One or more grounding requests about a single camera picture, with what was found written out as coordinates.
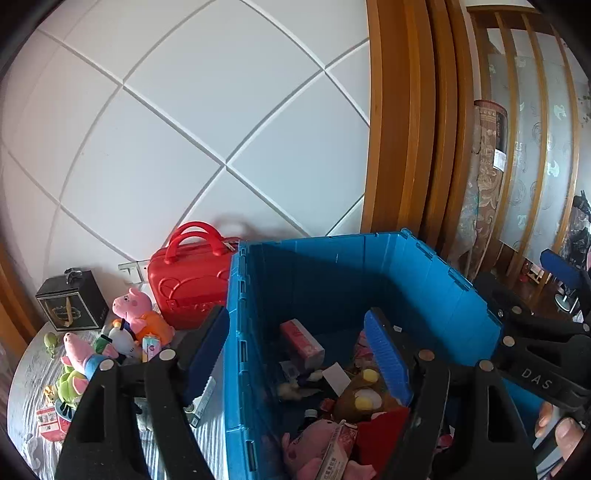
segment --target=crate handle slot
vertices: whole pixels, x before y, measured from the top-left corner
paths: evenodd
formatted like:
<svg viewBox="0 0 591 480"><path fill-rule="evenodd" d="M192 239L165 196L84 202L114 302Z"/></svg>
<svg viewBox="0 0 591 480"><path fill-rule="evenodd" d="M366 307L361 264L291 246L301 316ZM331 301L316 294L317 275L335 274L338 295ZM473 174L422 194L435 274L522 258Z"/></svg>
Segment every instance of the crate handle slot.
<svg viewBox="0 0 591 480"><path fill-rule="evenodd" d="M240 362L246 362L248 356L246 354L246 340L240 340Z"/></svg>
<svg viewBox="0 0 591 480"><path fill-rule="evenodd" d="M433 250L431 250L431 248L427 244L424 244L421 241L417 241L416 246L421 252L423 252L425 254L425 256L429 260L432 260L433 257L435 256L435 252Z"/></svg>
<svg viewBox="0 0 591 480"><path fill-rule="evenodd" d="M255 459L255 442L247 440L246 442L246 456L248 457L248 469L251 472L256 472L256 459Z"/></svg>
<svg viewBox="0 0 591 480"><path fill-rule="evenodd" d="M454 282L458 284L458 286L464 290L469 291L472 287L472 284L468 282L464 277L462 277L461 273L458 272L455 268L449 267L447 274L452 278Z"/></svg>

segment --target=wall socket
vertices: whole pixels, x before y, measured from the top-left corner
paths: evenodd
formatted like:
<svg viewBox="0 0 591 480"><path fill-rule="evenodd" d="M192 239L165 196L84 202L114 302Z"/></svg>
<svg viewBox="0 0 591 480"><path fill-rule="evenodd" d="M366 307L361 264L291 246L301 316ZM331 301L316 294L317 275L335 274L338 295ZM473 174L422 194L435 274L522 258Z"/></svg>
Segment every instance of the wall socket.
<svg viewBox="0 0 591 480"><path fill-rule="evenodd" d="M119 273L125 284L148 283L148 263L150 263L149 260L142 260L119 264Z"/></svg>

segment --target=human hand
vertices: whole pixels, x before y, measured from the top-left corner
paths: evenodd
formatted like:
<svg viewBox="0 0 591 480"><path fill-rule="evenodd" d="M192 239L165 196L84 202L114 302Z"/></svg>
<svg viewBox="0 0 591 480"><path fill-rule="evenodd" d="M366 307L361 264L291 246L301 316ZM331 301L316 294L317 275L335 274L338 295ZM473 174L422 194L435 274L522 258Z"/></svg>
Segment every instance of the human hand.
<svg viewBox="0 0 591 480"><path fill-rule="evenodd" d="M535 436L537 438L544 435L546 427L552 418L553 406L548 403L542 403L540 408L540 415L538 421L535 424ZM579 444L583 437L583 429L571 418L565 418L560 420L556 428L554 429L554 436L556 438L556 445L562 455L563 460L554 467L551 474L556 475L560 468L564 465L564 462L568 460L570 454L573 453L576 446Z"/></svg>

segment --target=wall tile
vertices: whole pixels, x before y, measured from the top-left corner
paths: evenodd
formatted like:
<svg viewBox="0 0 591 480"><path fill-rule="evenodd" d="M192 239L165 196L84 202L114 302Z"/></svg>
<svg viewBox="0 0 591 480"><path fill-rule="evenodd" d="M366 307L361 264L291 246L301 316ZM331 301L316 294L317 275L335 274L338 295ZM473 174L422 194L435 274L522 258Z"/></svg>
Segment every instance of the wall tile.
<svg viewBox="0 0 591 480"><path fill-rule="evenodd" d="M117 265L128 260L96 239L60 210L51 239L47 277L61 275L71 267L92 270L97 285L108 305L129 287L119 276Z"/></svg>
<svg viewBox="0 0 591 480"><path fill-rule="evenodd" d="M166 39L129 86L226 157L316 65L238 0L217 0Z"/></svg>
<svg viewBox="0 0 591 480"><path fill-rule="evenodd" d="M365 189L369 128L321 75L232 163L311 235L325 235Z"/></svg>
<svg viewBox="0 0 591 480"><path fill-rule="evenodd" d="M290 30L326 65L369 36L365 0L246 0Z"/></svg>
<svg viewBox="0 0 591 480"><path fill-rule="evenodd" d="M12 148L14 134L29 96L57 49L56 42L42 33L33 32L2 80L0 134L8 148Z"/></svg>
<svg viewBox="0 0 591 480"><path fill-rule="evenodd" d="M12 153L55 198L114 90L113 82L62 47L41 75L22 113Z"/></svg>
<svg viewBox="0 0 591 480"><path fill-rule="evenodd" d="M109 243L143 260L218 168L122 90L76 162L63 205Z"/></svg>
<svg viewBox="0 0 591 480"><path fill-rule="evenodd" d="M300 237L301 234L230 172L223 171L183 222L200 220L223 236L246 240Z"/></svg>
<svg viewBox="0 0 591 480"><path fill-rule="evenodd" d="M328 234L350 235L359 233L361 230L361 214L363 214L363 199Z"/></svg>
<svg viewBox="0 0 591 480"><path fill-rule="evenodd" d="M40 29L64 41L68 33L99 0L66 0L40 25Z"/></svg>
<svg viewBox="0 0 591 480"><path fill-rule="evenodd" d="M1 149L0 224L4 241L29 293L43 282L45 248L57 205Z"/></svg>
<svg viewBox="0 0 591 480"><path fill-rule="evenodd" d="M339 60L330 72L369 118L369 42Z"/></svg>
<svg viewBox="0 0 591 480"><path fill-rule="evenodd" d="M152 46L206 0L101 0L66 43L123 79Z"/></svg>

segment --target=brown plush toy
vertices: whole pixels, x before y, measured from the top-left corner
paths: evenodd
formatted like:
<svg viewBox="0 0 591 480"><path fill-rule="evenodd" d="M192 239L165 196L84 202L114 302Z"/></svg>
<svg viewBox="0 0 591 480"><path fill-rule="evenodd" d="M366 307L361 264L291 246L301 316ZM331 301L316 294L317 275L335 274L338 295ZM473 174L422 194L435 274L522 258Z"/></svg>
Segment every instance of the brown plush toy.
<svg viewBox="0 0 591 480"><path fill-rule="evenodd" d="M400 403L388 392L382 376L366 368L356 375L336 401L333 416L336 421L357 423L369 420L380 411L400 408Z"/></svg>

